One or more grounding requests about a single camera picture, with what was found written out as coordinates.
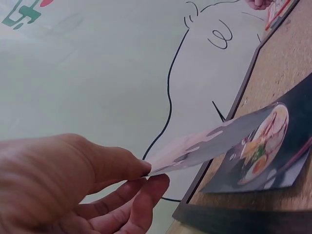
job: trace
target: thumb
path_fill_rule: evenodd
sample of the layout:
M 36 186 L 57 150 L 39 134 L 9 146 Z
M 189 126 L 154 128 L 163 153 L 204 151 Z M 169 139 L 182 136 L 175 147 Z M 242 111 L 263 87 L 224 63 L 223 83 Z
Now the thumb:
M 135 180 L 146 176 L 151 165 L 136 158 L 130 151 L 119 147 L 94 144 L 79 135 L 63 136 L 64 141 L 78 149 L 91 163 L 95 183 L 107 180 Z

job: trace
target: black line drawing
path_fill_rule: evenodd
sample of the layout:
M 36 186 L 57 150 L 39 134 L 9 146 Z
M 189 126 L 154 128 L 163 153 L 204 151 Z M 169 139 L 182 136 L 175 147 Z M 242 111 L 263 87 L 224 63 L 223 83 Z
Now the black line drawing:
M 230 28 L 229 28 L 222 20 L 219 19 L 219 21 L 220 21 L 221 23 L 223 23 L 224 26 L 227 27 L 227 29 L 229 30 L 229 32 L 230 32 L 230 34 L 231 34 L 231 35 L 230 35 L 230 38 L 229 38 L 229 39 L 226 39 L 226 38 L 222 35 L 222 33 L 220 33 L 218 30 L 213 30 L 213 34 L 214 34 L 217 38 L 219 38 L 219 39 L 221 39 L 221 40 L 223 40 L 223 41 L 225 42 L 224 47 L 221 47 L 221 46 L 218 46 L 218 45 L 214 44 L 209 38 L 207 38 L 207 40 L 208 40 L 212 45 L 214 45 L 215 47 L 217 47 L 217 48 L 219 48 L 219 49 L 221 49 L 221 50 L 225 50 L 226 48 L 228 48 L 228 41 L 231 41 L 231 40 L 233 39 L 233 34 L 232 34 L 232 31 L 230 30 Z
M 246 14 L 246 15 L 249 15 L 249 16 L 256 17 L 257 19 L 264 21 L 264 19 L 262 19 L 262 18 L 260 18 L 260 17 L 258 17 L 258 16 L 254 16 L 253 14 L 250 14 L 250 13 L 247 13 L 247 12 L 242 12 L 242 13 L 243 13 L 243 14 Z
M 221 121 L 224 122 L 225 121 L 225 117 L 221 114 L 221 112 L 220 112 L 219 108 L 217 108 L 215 102 L 214 101 L 212 101 L 212 102 L 213 102 L 213 105 L 214 105 L 216 111 L 218 112 L 218 115 L 220 116 Z
M 187 1 L 186 4 L 188 4 L 188 3 L 191 3 L 191 4 L 193 4 L 195 6 L 195 8 L 196 8 L 196 16 L 198 16 L 198 7 L 196 6 L 196 4 L 194 2 L 192 2 L 192 1 Z
M 185 24 L 185 26 L 186 26 L 188 29 L 190 29 L 189 26 L 187 26 L 186 18 L 185 18 L 185 17 L 184 17 L 184 24 Z
M 196 5 L 194 2 L 192 2 L 192 1 L 188 1 L 188 2 L 186 2 L 186 4 L 192 4 L 192 5 L 195 7 L 195 9 L 196 9 L 196 16 L 198 16 L 199 13 L 202 13 L 203 11 L 205 11 L 206 9 L 208 9 L 208 8 L 211 7 L 211 6 L 215 6 L 215 5 L 218 5 L 218 4 L 220 4 L 220 3 L 236 3 L 236 2 L 238 2 L 238 1 L 240 1 L 240 0 L 217 2 L 217 3 L 215 3 L 215 4 L 210 4 L 210 5 L 206 6 L 206 7 L 204 7 L 201 11 L 198 10 L 197 5 Z M 191 15 L 189 15 L 188 18 L 189 18 L 190 22 L 194 22 L 194 20 L 192 19 Z M 148 153 L 150 152 L 150 150 L 152 149 L 152 147 L 156 144 L 156 142 L 158 141 L 158 139 L 165 133 L 165 131 L 166 131 L 166 129 L 168 128 L 168 125 L 169 125 L 169 123 L 170 123 L 170 120 L 171 120 L 172 109 L 173 109 L 173 104 L 172 104 L 171 94 L 170 94 L 170 76 L 171 76 L 171 71 L 172 71 L 172 68 L 173 68 L 173 66 L 174 66 L 175 60 L 176 60 L 176 58 L 177 58 L 177 55 L 178 55 L 178 53 L 179 53 L 179 51 L 180 51 L 180 49 L 181 49 L 181 47 L 182 47 L 182 45 L 183 45 L 183 42 L 184 42 L 184 40 L 185 40 L 185 38 L 186 38 L 186 36 L 187 36 L 189 30 L 190 30 L 190 27 L 188 26 L 188 24 L 187 24 L 187 22 L 186 22 L 186 17 L 184 17 L 183 20 L 184 20 L 185 26 L 187 27 L 187 31 L 186 31 L 186 33 L 184 34 L 183 39 L 182 39 L 182 41 L 181 41 L 180 44 L 179 44 L 179 47 L 178 47 L 178 49 L 177 49 L 177 51 L 176 51 L 176 54 L 175 54 L 175 56 L 174 56 L 174 58 L 173 58 L 173 61 L 172 61 L 172 63 L 171 63 L 171 66 L 170 66 L 170 69 L 169 69 L 169 72 L 168 72 L 168 76 L 167 76 L 167 96 L 168 96 L 168 102 L 169 102 L 169 113 L 168 113 L 168 118 L 167 118 L 166 123 L 165 123 L 163 129 L 161 130 L 161 132 L 155 137 L 155 139 L 152 141 L 152 143 L 149 145 L 149 147 L 147 148 L 146 152 L 144 153 L 144 156 L 143 156 L 143 158 L 142 158 L 143 160 L 146 158 L 146 156 L 148 155 Z M 215 35 L 217 38 L 226 41 L 226 39 L 223 37 L 223 35 L 222 35 L 219 31 L 215 30 L 215 33 L 216 33 L 216 32 L 219 33 L 219 35 Z M 162 199 L 167 200 L 167 201 L 180 202 L 180 200 L 170 199 L 170 198 L 166 198 L 166 197 L 162 197 Z
M 168 118 L 167 118 L 167 121 L 165 123 L 165 126 L 164 128 L 161 130 L 161 132 L 158 134 L 158 136 L 153 140 L 153 142 L 151 143 L 151 145 L 147 148 L 144 156 L 143 156 L 143 160 L 146 158 L 147 154 L 149 153 L 149 151 L 151 150 L 151 148 L 155 145 L 156 141 L 158 141 L 158 139 L 164 134 L 165 130 L 167 129 L 168 127 L 168 124 L 170 122 L 170 119 L 171 119 L 171 114 L 172 114 L 172 102 L 171 102 L 171 97 L 170 97 L 170 74 L 171 74 L 171 70 L 172 70 L 172 67 L 175 63 L 175 60 L 176 60 L 176 57 L 181 49 L 181 46 L 184 42 L 184 39 L 186 38 L 186 35 L 188 34 L 189 30 L 186 31 L 186 33 L 184 34 L 184 37 L 176 51 L 176 54 L 175 54 L 175 57 L 171 63 L 171 66 L 170 66 L 170 69 L 169 69 L 169 73 L 168 73 L 168 76 L 167 76 L 167 96 L 168 96 L 168 100 L 169 100 L 169 114 L 168 114 Z
M 216 6 L 216 5 L 220 4 L 220 3 L 236 3 L 236 2 L 238 2 L 238 1 L 240 1 L 240 0 L 217 2 L 217 3 L 215 3 L 215 4 L 211 4 L 211 5 L 208 5 L 208 6 L 204 7 L 200 12 L 202 13 L 202 12 L 203 12 L 204 10 L 206 10 L 208 7 L 210 7 L 210 6 Z
M 260 39 L 260 37 L 259 37 L 259 34 L 258 34 L 258 33 L 257 33 L 257 37 L 258 37 L 259 42 L 261 43 L 261 39 Z

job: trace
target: cartoon drawing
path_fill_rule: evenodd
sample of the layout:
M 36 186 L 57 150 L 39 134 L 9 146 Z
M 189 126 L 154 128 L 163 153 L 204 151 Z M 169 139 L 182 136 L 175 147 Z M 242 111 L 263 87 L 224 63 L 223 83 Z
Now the cartoon drawing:
M 186 33 L 168 73 L 170 111 L 165 127 L 144 158 L 171 139 L 220 125 L 212 103 L 227 114 L 248 70 L 265 28 L 266 11 L 251 9 L 244 0 L 218 2 L 194 11 L 183 21 Z M 165 197 L 182 199 L 200 166 L 171 172 Z
M 34 7 L 40 2 L 40 0 L 35 0 L 34 3 L 31 6 L 26 6 L 23 5 L 19 8 L 18 12 L 22 15 L 18 20 L 12 20 L 10 17 L 12 16 L 12 14 L 14 14 L 18 7 L 21 5 L 21 3 L 23 2 L 23 0 L 19 0 L 16 5 L 13 7 L 12 11 L 8 14 L 8 16 L 2 21 L 3 24 L 12 27 L 14 25 L 16 25 L 13 29 L 17 30 L 19 28 L 21 28 L 24 23 L 21 22 L 23 19 L 25 19 L 26 17 L 29 17 L 30 20 L 27 22 L 28 24 L 31 24 L 33 22 L 35 22 L 40 16 L 41 13 L 34 10 Z M 49 4 L 51 4 L 53 2 L 53 0 L 43 0 L 40 4 L 40 7 L 45 7 Z

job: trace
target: black frame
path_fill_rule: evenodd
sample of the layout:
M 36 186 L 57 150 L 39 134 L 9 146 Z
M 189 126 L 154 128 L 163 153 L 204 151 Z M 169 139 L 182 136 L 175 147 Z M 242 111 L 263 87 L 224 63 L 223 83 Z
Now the black frame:
M 226 120 L 230 120 L 234 117 L 239 104 L 242 100 L 246 87 L 248 85 L 249 79 L 252 75 L 255 62 L 259 55 L 260 49 L 265 45 L 265 43 L 270 39 L 270 37 L 275 33 L 275 31 L 279 28 L 279 26 L 284 22 L 284 20 L 288 17 L 288 15 L 292 12 L 292 10 L 296 7 L 300 0 L 294 0 L 291 3 L 288 10 L 282 17 L 279 17 L 277 22 L 274 24 L 270 33 L 265 37 L 265 39 L 261 42 L 261 44 L 256 48 L 252 61 L 249 65 L 249 68 L 246 72 L 242 85 L 238 91 L 238 94 L 233 102 L 233 105 L 230 109 L 230 112 L 226 118 Z M 281 233 L 288 234 L 288 233 L 307 233 L 304 228 L 308 228 L 311 232 L 312 224 L 307 222 L 307 218 L 312 220 L 312 212 L 300 212 L 300 213 L 292 213 L 292 212 L 285 212 L 280 213 L 281 215 L 276 215 L 274 212 L 274 216 L 270 215 L 272 212 L 258 212 L 258 211 L 247 211 L 247 210 L 234 210 L 234 209 L 226 209 L 226 208 L 212 208 L 212 207 L 205 207 L 199 205 L 191 205 L 188 204 L 193 197 L 195 191 L 197 190 L 198 186 L 200 185 L 203 177 L 205 176 L 209 166 L 211 165 L 212 160 L 209 162 L 204 163 L 199 172 L 197 173 L 195 179 L 193 180 L 191 186 L 187 190 L 184 198 L 179 203 L 177 209 L 173 213 L 173 218 L 180 221 L 183 224 L 192 226 L 204 232 L 208 232 L 210 234 L 229 234 L 229 233 L 276 233 L 277 225 L 283 221 L 283 224 L 286 225 L 287 228 L 279 229 L 278 232 L 283 231 Z M 260 227 L 256 225 L 253 219 L 265 219 L 268 223 L 269 221 L 269 229 L 267 227 Z M 292 219 L 292 223 L 295 218 L 298 220 L 298 229 L 294 230 L 289 228 L 287 222 L 288 219 Z

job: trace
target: cork board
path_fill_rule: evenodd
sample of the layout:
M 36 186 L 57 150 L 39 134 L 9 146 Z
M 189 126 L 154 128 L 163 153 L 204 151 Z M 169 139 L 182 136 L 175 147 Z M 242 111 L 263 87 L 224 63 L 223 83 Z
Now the cork board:
M 301 0 L 261 48 L 235 117 L 265 107 L 312 72 L 312 1 Z M 293 211 L 312 209 L 312 161 L 308 158 L 294 186 L 246 194 L 202 194 L 224 156 L 213 160 L 189 204 L 212 207 Z

